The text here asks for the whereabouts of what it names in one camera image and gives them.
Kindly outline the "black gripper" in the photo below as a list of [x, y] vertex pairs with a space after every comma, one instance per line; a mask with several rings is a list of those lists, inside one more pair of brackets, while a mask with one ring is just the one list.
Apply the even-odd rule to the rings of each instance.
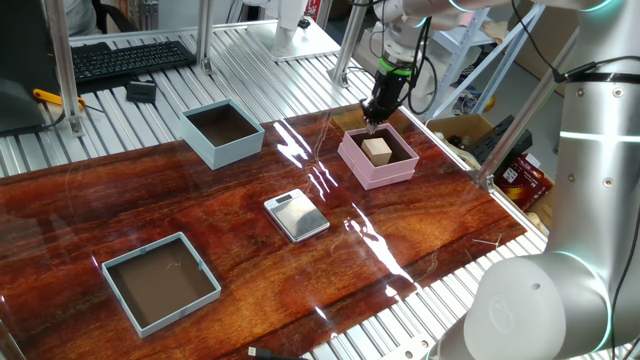
[[369, 105], [366, 99], [359, 101], [365, 128], [369, 134], [373, 134], [397, 109], [400, 94], [407, 83], [408, 76], [400, 75], [396, 72], [382, 73], [377, 71], [375, 80]]

